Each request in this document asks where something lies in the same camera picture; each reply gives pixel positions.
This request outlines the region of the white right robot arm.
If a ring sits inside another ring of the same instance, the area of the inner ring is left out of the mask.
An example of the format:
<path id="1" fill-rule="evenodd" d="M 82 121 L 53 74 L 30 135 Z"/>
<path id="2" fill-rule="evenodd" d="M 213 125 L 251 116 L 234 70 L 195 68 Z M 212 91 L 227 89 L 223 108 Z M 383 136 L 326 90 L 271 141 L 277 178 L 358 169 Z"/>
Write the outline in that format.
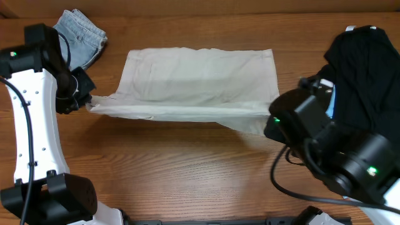
<path id="1" fill-rule="evenodd" d="M 333 82 L 301 79 L 271 103 L 269 124 L 284 136 L 270 170 L 273 186 L 296 199 L 361 208 L 374 224 L 399 224 L 399 155 L 384 136 L 331 119 L 334 97 Z M 342 198 L 299 194 L 278 184 L 276 166 L 290 153 Z"/>

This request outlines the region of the beige khaki shorts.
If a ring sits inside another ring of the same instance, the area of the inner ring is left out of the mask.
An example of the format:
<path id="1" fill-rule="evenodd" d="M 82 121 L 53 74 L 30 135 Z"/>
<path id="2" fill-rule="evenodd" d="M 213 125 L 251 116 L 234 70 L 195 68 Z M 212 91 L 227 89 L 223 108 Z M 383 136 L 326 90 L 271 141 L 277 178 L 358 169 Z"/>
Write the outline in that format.
<path id="1" fill-rule="evenodd" d="M 119 86 L 87 110 L 125 119 L 215 122 L 261 135 L 279 96 L 273 52 L 186 47 L 132 50 Z"/>

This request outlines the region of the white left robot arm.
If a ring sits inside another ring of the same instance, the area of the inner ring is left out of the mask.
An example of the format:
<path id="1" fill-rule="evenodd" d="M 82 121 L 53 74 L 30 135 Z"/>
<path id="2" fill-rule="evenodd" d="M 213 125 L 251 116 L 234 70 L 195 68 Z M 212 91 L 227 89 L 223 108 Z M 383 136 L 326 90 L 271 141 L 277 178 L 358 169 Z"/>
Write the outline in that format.
<path id="1" fill-rule="evenodd" d="M 127 224 L 125 213 L 101 203 L 93 183 L 72 175 L 64 158 L 57 115 L 88 103 L 95 85 L 82 68 L 70 69 L 62 38 L 35 24 L 25 27 L 22 46 L 1 51 L 17 147 L 14 186 L 1 191 L 2 206 L 21 224 Z"/>

